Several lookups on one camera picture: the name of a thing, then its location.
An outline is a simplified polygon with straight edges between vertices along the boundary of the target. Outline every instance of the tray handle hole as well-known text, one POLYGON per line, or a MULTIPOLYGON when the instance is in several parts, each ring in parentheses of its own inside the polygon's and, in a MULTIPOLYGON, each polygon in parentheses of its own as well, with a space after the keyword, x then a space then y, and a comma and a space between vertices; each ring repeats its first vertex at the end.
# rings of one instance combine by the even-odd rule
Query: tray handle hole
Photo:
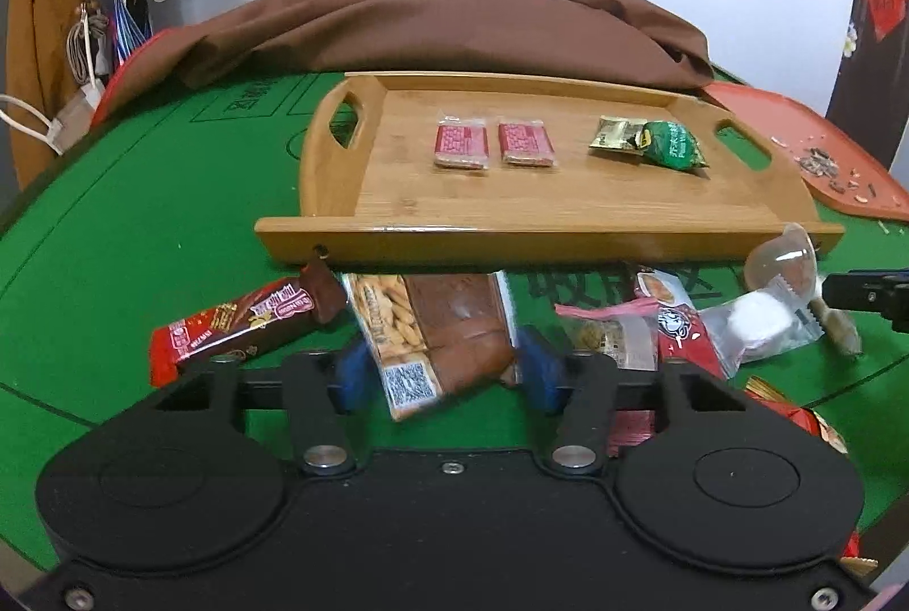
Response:
POLYGON ((716 132, 716 137, 755 172, 760 172, 770 166, 771 158, 735 126, 721 124, 716 132))
POLYGON ((335 110, 335 115, 328 124, 328 130, 335 137, 335 141, 347 149, 353 140, 353 133, 356 131, 358 122, 356 105, 350 98, 345 98, 344 102, 338 106, 338 110, 335 110))

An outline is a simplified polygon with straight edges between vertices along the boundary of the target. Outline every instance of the brown fabric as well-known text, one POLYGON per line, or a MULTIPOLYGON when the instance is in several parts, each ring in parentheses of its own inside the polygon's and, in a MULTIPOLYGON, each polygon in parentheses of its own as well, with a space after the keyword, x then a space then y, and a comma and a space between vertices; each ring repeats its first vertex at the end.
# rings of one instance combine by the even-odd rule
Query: brown fabric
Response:
POLYGON ((407 275, 405 284, 447 396, 494 380, 515 359, 494 275, 407 275))
POLYGON ((241 66, 512 72, 669 90, 712 79, 703 34, 644 0, 257 0, 158 35, 115 79, 95 123, 171 73, 198 88, 241 66))
MULTIPOLYGON (((6 92, 26 101, 49 119, 77 87, 65 58, 65 38, 82 0, 9 0, 6 35, 6 92)), ((10 107, 18 122, 46 131, 24 110, 10 107)), ((19 187, 26 187, 56 157, 43 142, 10 131, 12 158, 19 187)))

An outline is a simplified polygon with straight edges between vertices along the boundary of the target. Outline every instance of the snack bag with peanut picture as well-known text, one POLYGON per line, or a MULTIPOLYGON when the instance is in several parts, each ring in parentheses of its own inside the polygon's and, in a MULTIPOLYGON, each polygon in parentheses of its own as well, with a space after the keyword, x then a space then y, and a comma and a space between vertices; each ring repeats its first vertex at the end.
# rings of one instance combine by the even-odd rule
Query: snack bag with peanut picture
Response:
POLYGON ((515 357, 503 273, 351 274, 344 286, 395 421, 494 380, 515 357))

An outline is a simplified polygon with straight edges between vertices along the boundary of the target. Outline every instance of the circular cover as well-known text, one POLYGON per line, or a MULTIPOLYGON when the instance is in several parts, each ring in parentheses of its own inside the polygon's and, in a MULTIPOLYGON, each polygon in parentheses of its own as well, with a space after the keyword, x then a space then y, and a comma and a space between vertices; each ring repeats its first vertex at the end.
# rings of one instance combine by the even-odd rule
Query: circular cover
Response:
POLYGON ((635 523, 676 553, 730 569, 842 550, 862 510, 853 466, 774 414, 699 413, 631 450, 616 479, 635 523))
POLYGON ((265 526, 282 497, 278 462, 255 442, 206 414, 154 411, 60 452, 35 490, 58 548, 144 571, 224 554, 265 526))

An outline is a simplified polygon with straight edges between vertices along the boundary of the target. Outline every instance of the wooden tray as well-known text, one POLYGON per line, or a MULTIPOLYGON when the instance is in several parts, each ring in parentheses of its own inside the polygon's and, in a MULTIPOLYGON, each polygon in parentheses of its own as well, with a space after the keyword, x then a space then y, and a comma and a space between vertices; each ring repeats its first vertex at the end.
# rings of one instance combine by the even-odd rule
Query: wooden tray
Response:
POLYGON ((791 160, 731 113, 660 90, 517 75, 349 73, 312 118, 300 167, 299 217, 265 218, 272 257, 303 263, 552 264, 742 259, 799 222, 821 250, 844 229, 820 222, 791 160), (329 124, 344 104, 348 146, 329 124), (433 165, 438 119, 487 119, 489 172, 433 165), (710 167, 676 172, 590 154, 601 115, 683 122, 710 167), (497 118, 542 119, 556 169, 499 160, 497 118), (750 170, 716 137, 735 126, 772 158, 750 170))
POLYGON ((824 116, 785 95, 747 85, 714 82, 703 90, 762 136, 774 137, 780 142, 774 145, 774 152, 788 156, 790 161, 805 156, 812 147, 826 151, 840 168, 837 182, 845 193, 834 190, 830 178, 801 171, 812 195, 824 205, 850 216, 909 222, 906 188, 824 116), (858 187, 848 187, 849 181, 858 187), (856 196, 865 202, 856 201, 856 196))

